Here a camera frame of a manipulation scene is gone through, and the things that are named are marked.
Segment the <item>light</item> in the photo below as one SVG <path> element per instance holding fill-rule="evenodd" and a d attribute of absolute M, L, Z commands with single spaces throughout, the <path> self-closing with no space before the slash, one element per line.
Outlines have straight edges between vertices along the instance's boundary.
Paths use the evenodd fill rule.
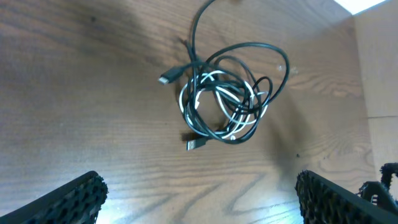
<path fill-rule="evenodd" d="M 355 15 L 363 10 L 369 9 L 385 0 L 335 0 L 338 4 L 343 6 L 352 15 Z"/>

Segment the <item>wood grain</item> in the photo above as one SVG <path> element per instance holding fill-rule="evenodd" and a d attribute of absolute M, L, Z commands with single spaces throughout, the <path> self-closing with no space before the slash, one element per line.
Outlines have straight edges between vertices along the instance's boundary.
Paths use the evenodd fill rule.
<path fill-rule="evenodd" d="M 354 21 L 331 0 L 219 1 L 204 13 L 201 57 L 263 41 L 295 72 L 250 141 L 185 151 L 178 85 L 157 78 L 188 61 L 179 39 L 203 3 L 0 3 L 0 215 L 96 170 L 109 188 L 99 223 L 301 223 L 301 170 L 353 192 L 375 178 Z M 281 58 L 234 54 L 280 83 Z"/>
<path fill-rule="evenodd" d="M 355 16 L 369 117 L 398 116 L 397 10 L 392 0 Z"/>
<path fill-rule="evenodd" d="M 374 168 L 398 161 L 398 1 L 386 1 L 355 16 L 361 76 L 369 116 Z M 398 198 L 398 185 L 391 192 Z"/>

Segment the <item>black cable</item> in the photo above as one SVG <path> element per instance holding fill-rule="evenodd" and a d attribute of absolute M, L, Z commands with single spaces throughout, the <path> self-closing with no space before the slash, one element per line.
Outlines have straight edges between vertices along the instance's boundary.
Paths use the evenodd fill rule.
<path fill-rule="evenodd" d="M 261 42 L 244 42 L 223 48 L 214 53 L 212 56 L 210 56 L 205 62 L 201 61 L 196 54 L 195 34 L 197 31 L 197 26 L 200 16 L 203 14 L 205 9 L 214 1 L 215 0 L 209 0 L 208 2 L 206 2 L 203 5 L 203 7 L 201 7 L 200 10 L 197 12 L 194 18 L 192 33 L 191 33 L 191 43 L 189 42 L 185 43 L 191 63 L 188 63 L 181 67 L 174 67 L 170 69 L 168 72 L 164 73 L 160 77 L 159 81 L 162 82 L 163 84 L 171 83 L 174 80 L 180 78 L 185 70 L 191 68 L 192 77 L 188 81 L 186 89 L 187 100 L 183 105 L 183 118 L 185 122 L 188 124 L 188 126 L 191 129 L 203 135 L 203 137 L 206 139 L 217 139 L 219 141 L 228 144 L 240 144 L 242 142 L 247 141 L 253 136 L 254 132 L 256 131 L 257 125 L 260 121 L 261 118 L 260 116 L 264 110 L 264 107 L 267 106 L 270 102 L 274 101 L 275 98 L 279 95 L 279 93 L 283 90 L 289 78 L 289 71 L 290 71 L 289 60 L 286 53 L 282 49 L 275 47 L 271 44 L 266 44 Z M 234 56 L 223 55 L 226 52 L 230 52 L 234 49 L 243 48 L 243 47 L 260 47 L 260 48 L 270 49 L 280 54 L 284 59 L 286 64 L 285 76 L 279 88 L 276 90 L 274 94 L 272 94 L 273 91 L 272 80 L 269 77 L 264 76 L 256 80 L 256 78 L 252 74 L 252 71 L 250 71 L 249 67 L 242 60 Z M 239 75 L 220 67 L 220 62 L 222 60 L 232 60 L 234 62 L 239 63 L 239 65 L 244 69 L 244 71 L 249 75 L 251 80 L 254 82 L 252 89 L 256 90 L 256 93 L 260 92 L 258 87 L 260 82 L 262 82 L 263 80 L 267 80 L 269 83 L 269 91 L 267 92 L 265 99 L 262 101 L 261 96 L 258 94 L 254 94 L 254 96 L 251 96 L 251 92 L 249 91 L 249 88 L 246 86 L 247 84 Z M 224 72 L 224 74 L 214 74 L 212 76 L 214 80 L 209 81 L 209 79 L 207 79 L 202 81 L 203 73 L 209 73 L 216 70 L 222 71 Z M 231 80 L 226 80 L 225 78 L 222 79 L 223 77 L 228 77 L 228 76 L 232 79 Z M 237 102 L 226 93 L 220 91 L 220 88 L 228 90 L 229 92 L 233 93 L 236 96 L 241 96 L 243 98 L 242 102 Z M 232 115 L 233 119 L 236 119 L 239 116 L 244 116 L 243 121 L 245 121 L 248 116 L 253 115 L 256 121 L 254 122 L 254 124 L 252 124 L 251 128 L 241 137 L 236 139 L 223 139 L 222 137 L 228 133 L 231 133 L 233 129 L 238 130 L 242 128 L 243 124 L 235 123 L 234 121 L 229 120 L 228 124 L 224 128 L 217 131 L 211 130 L 208 127 L 208 125 L 204 122 L 204 120 L 201 118 L 201 116 L 198 114 L 198 111 L 195 108 L 195 103 L 196 103 L 195 100 L 199 91 L 212 91 L 215 97 L 219 95 L 223 104 L 227 107 L 227 109 L 234 112 L 234 114 Z M 256 103 L 254 103 L 254 100 L 251 99 L 252 97 L 256 97 L 257 100 Z M 199 142 L 196 142 L 196 144 L 195 142 L 189 142 L 187 144 L 187 149 L 189 150 L 202 146 L 204 145 L 204 142 L 205 141 L 201 140 L 200 145 L 198 144 Z"/>

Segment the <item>wall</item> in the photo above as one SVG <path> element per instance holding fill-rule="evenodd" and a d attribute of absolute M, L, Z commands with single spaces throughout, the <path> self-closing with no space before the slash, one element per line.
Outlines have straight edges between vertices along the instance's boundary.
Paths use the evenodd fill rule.
<path fill-rule="evenodd" d="M 355 16 L 359 60 L 376 173 L 398 162 L 398 0 Z M 398 183 L 393 182 L 398 197 Z"/>

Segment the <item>cable plug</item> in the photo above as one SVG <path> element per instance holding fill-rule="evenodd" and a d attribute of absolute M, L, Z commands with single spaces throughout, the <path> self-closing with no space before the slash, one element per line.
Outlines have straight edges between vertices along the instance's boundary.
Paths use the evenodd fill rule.
<path fill-rule="evenodd" d="M 198 138 L 195 140 L 187 141 L 187 151 L 204 146 L 207 140 L 207 138 Z"/>
<path fill-rule="evenodd" d="M 175 80 L 179 79 L 183 73 L 184 69 L 182 69 L 181 67 L 172 67 L 170 70 L 160 76 L 159 82 L 163 85 L 172 83 Z"/>

